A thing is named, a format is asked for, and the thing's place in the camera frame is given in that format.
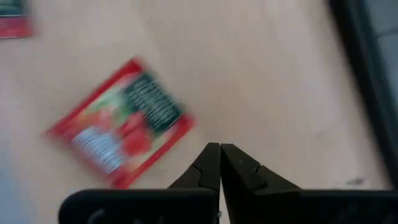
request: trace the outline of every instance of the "seed packet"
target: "seed packet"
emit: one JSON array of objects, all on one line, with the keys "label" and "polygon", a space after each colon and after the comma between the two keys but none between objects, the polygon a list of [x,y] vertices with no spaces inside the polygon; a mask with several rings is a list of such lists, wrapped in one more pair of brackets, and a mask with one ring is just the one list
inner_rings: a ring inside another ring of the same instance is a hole
[{"label": "seed packet", "polygon": [[123,189],[192,126],[192,117],[135,58],[47,133]]},{"label": "seed packet", "polygon": [[0,38],[26,37],[32,34],[24,0],[0,0]]}]

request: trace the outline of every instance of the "table surface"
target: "table surface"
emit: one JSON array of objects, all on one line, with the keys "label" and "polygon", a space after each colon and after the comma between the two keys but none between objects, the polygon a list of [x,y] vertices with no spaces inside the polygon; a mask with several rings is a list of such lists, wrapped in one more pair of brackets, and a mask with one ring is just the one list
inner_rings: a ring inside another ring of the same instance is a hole
[{"label": "table surface", "polygon": [[303,188],[389,187],[322,1],[41,0],[32,14],[33,37],[0,41],[2,150],[32,223],[106,186],[41,134],[136,55],[197,126],[132,188],[167,187],[209,141]]}]

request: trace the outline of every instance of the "light wooden surface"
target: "light wooden surface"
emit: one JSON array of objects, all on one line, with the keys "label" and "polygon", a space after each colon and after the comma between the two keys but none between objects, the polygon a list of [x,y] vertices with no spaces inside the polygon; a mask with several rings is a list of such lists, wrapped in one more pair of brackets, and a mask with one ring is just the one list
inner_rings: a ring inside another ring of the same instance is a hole
[{"label": "light wooden surface", "polygon": [[208,141],[301,187],[389,187],[322,1],[41,0],[33,14],[35,36],[0,41],[0,133],[37,223],[104,187],[40,134],[135,55],[198,125],[132,187],[168,186]]}]

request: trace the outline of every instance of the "black frame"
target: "black frame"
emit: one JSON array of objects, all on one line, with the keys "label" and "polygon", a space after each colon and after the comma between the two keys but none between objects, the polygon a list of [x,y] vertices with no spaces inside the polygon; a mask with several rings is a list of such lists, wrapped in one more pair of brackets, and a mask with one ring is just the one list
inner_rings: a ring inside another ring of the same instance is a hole
[{"label": "black frame", "polygon": [[394,188],[398,188],[398,117],[364,0],[330,0],[342,43]]}]

